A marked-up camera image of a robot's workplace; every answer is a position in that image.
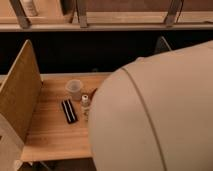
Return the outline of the large beige robot arm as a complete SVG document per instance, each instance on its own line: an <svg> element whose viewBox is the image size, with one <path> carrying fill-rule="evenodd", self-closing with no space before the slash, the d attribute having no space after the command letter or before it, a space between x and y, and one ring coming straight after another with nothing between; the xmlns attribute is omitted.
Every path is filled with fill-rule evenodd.
<svg viewBox="0 0 213 171"><path fill-rule="evenodd" d="M112 73L89 138L98 171L213 171L213 40Z"/></svg>

